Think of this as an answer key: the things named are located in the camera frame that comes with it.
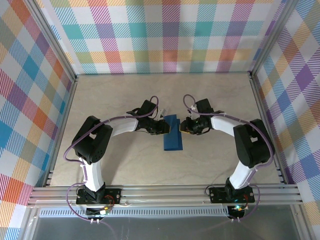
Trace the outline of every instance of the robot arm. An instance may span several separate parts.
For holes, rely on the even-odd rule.
[[[208,99],[200,100],[195,104],[196,106],[192,106],[191,109],[196,108],[198,113],[223,113],[214,111]],[[263,122],[255,119],[251,123],[258,127],[271,143]],[[257,166],[267,162],[270,158],[268,146],[262,137],[248,124],[230,118],[191,114],[181,123],[180,130],[193,135],[202,135],[210,130],[220,130],[234,137],[239,162],[233,174],[226,180],[224,190],[229,200],[242,196],[243,191],[249,188],[248,185],[257,171]]]
[[[128,116],[142,116],[151,112],[156,105],[145,100],[140,108],[127,112]],[[170,126],[161,119],[162,110],[157,110],[156,115],[151,117],[122,118],[103,124],[90,135],[75,145],[75,154],[83,162],[83,174],[86,177],[85,192],[94,203],[100,203],[105,196],[105,182],[102,178],[100,159],[106,152],[109,140],[119,134],[145,129],[151,135],[160,135],[170,132]],[[75,142],[87,131],[100,123],[95,116],[89,116],[72,142]]]

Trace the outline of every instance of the plaid wall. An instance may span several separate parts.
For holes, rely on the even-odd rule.
[[[23,0],[0,0],[0,240],[42,181],[71,80]]]
[[[320,1],[300,0],[258,73],[289,181],[320,239]]]
[[[285,1],[38,3],[76,72],[122,74],[246,72]]]
[[[273,32],[274,27],[276,25],[276,22],[277,22],[278,18],[280,17],[280,15],[281,15],[281,13],[282,13],[287,1],[288,0],[281,0],[281,3],[280,3],[278,9],[276,10],[276,12],[275,12],[275,14],[273,16],[273,19],[272,19],[269,27],[267,28],[267,30],[266,30],[266,32],[265,32],[265,34],[263,36],[262,41],[260,42],[259,48],[257,49],[257,51],[256,51],[256,53],[255,53],[255,55],[253,57],[253,61],[252,61],[251,65],[250,65],[250,67],[249,67],[250,71],[253,70],[261,51],[265,48],[267,40],[268,40],[268,37]]]

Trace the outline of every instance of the black mounting bracket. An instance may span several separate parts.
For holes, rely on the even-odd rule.
[[[224,187],[210,187],[209,188],[209,195],[210,195],[210,202],[212,204],[246,204],[254,203],[255,196],[254,192],[251,187],[246,186],[240,189],[237,195],[234,195],[232,198],[227,194]]]
[[[89,192],[88,188],[79,188],[77,190],[77,198],[75,201],[76,205],[88,205],[88,204],[110,204],[111,196],[114,199],[114,204],[119,204],[121,199],[121,189],[120,188],[104,188],[101,194],[98,194],[98,199],[92,197],[92,193]]]

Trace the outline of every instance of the purple cable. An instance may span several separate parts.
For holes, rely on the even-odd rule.
[[[66,195],[65,195],[65,200],[66,200],[66,203],[68,204],[70,210],[71,210],[76,216],[78,216],[79,218],[81,218],[82,220],[85,220],[85,221],[87,221],[87,222],[91,222],[90,219],[85,218],[85,217],[79,215],[79,214],[71,207],[71,204],[70,204],[69,199],[68,199],[68,195],[69,195],[70,190],[71,190],[73,187],[75,187],[75,186],[83,186],[83,185],[86,184],[86,182],[87,182],[87,180],[88,180],[87,170],[86,170],[86,166],[85,166],[85,164],[84,164],[83,161],[67,158],[68,152],[69,152],[75,145],[77,145],[80,141],[82,141],[86,136],[88,136],[92,131],[94,131],[95,129],[97,129],[98,127],[100,127],[102,124],[110,123],[111,121],[118,120],[118,119],[138,119],[138,118],[144,118],[144,117],[150,116],[151,114],[154,113],[154,111],[157,109],[157,107],[158,107],[158,105],[159,105],[159,98],[158,98],[157,96],[155,96],[155,95],[150,98],[150,101],[152,101],[152,99],[154,99],[154,98],[156,99],[156,104],[155,104],[154,109],[153,109],[151,112],[149,112],[149,113],[147,113],[147,114],[144,114],[144,115],[140,115],[140,116],[116,116],[116,117],[112,117],[112,118],[110,118],[110,119],[104,120],[104,121],[98,123],[97,125],[95,125],[95,126],[94,126],[93,128],[91,128],[89,131],[87,131],[84,135],[82,135],[81,137],[79,137],[79,138],[78,138],[75,142],[73,142],[73,143],[66,149],[66,151],[64,152],[63,158],[64,158],[66,161],[80,163],[81,166],[83,167],[84,182],[77,182],[77,183],[71,185],[71,186],[67,189]],[[113,230],[113,228],[112,228],[108,223],[103,222],[103,221],[100,221],[100,223],[102,223],[102,224],[106,225],[108,228],[110,228],[111,231],[112,231],[112,234],[113,234],[114,237],[115,237],[115,239],[117,239],[117,238],[116,238],[116,233],[115,233],[115,231]]]
[[[256,170],[257,169],[260,169],[260,168],[263,168],[263,167],[267,167],[269,166],[272,161],[274,160],[274,151],[272,150],[272,147],[271,147],[271,144],[269,143],[267,137],[264,135],[264,133],[259,129],[257,128],[255,125],[253,125],[251,122],[249,121],[246,121],[246,120],[242,120],[240,118],[237,118],[237,117],[234,117],[234,116],[230,116],[230,115],[227,115],[227,114],[224,114],[224,113],[200,113],[200,112],[197,112],[197,111],[194,111],[192,110],[190,107],[188,107],[188,105],[186,104],[186,97],[190,97],[192,98],[193,100],[193,105],[196,103],[196,100],[195,98],[190,95],[190,94],[186,94],[183,96],[183,104],[184,106],[190,111],[190,112],[193,112],[195,114],[199,114],[199,115],[204,115],[204,116],[219,116],[219,117],[225,117],[225,118],[228,118],[228,119],[232,119],[232,120],[235,120],[235,121],[239,121],[240,123],[244,123],[244,124],[248,124],[250,125],[250,127],[252,127],[254,130],[257,131],[257,133],[263,138],[265,144],[267,145],[268,147],[268,150],[269,150],[269,153],[270,153],[270,159],[265,163],[265,164],[262,164],[262,165],[258,165],[256,166]],[[250,180],[252,179],[253,175],[254,175],[255,172],[252,172],[251,175],[248,177],[248,182],[250,182]]]

